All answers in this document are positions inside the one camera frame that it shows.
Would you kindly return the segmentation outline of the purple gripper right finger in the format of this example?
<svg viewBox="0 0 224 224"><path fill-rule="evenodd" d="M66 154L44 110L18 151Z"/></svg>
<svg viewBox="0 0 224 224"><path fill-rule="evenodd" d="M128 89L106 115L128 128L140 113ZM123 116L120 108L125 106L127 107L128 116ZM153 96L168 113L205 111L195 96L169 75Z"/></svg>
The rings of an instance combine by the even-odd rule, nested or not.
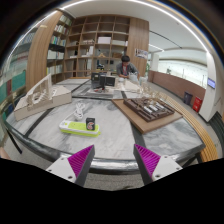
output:
<svg viewBox="0 0 224 224"><path fill-rule="evenodd" d="M170 156L160 156L137 144L134 145L133 154L145 185L182 169Z"/></svg>

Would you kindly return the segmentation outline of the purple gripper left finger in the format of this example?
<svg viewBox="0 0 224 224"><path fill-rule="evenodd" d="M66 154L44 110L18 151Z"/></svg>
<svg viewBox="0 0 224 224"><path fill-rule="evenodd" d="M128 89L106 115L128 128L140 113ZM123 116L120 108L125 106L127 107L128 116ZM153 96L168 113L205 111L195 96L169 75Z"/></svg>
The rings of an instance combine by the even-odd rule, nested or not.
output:
<svg viewBox="0 0 224 224"><path fill-rule="evenodd" d="M60 157L47 171L83 187L94 155L95 147L90 145L69 157Z"/></svg>

